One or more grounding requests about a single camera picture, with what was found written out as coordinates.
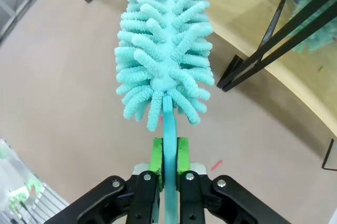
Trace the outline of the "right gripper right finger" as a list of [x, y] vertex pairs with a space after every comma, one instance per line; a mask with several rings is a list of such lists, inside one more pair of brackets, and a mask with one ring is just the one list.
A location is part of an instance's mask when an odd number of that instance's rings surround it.
[[224, 223], [289, 223], [228, 175], [210, 179], [201, 167], [192, 168], [189, 140], [177, 142], [180, 223], [206, 223], [205, 211]]

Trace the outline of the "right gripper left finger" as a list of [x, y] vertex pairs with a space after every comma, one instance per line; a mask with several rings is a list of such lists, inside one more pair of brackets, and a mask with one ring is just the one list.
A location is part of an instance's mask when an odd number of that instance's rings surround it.
[[151, 162], [135, 166], [128, 180], [109, 176], [47, 223], [156, 223], [163, 190], [163, 140], [153, 140]]

